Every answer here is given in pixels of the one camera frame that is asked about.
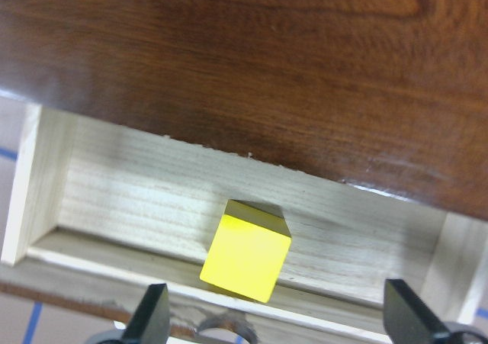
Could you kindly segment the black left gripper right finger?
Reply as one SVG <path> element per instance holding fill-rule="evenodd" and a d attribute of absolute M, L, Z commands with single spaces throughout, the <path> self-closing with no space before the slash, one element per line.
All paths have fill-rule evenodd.
<path fill-rule="evenodd" d="M 450 330 L 402 279 L 384 282 L 383 323 L 395 344 L 447 343 Z"/>

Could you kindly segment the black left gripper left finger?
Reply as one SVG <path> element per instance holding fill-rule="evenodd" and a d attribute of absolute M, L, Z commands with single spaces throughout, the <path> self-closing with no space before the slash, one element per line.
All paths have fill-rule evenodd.
<path fill-rule="evenodd" d="M 169 335 L 167 284 L 149 285 L 120 340 L 122 343 L 167 343 Z"/>

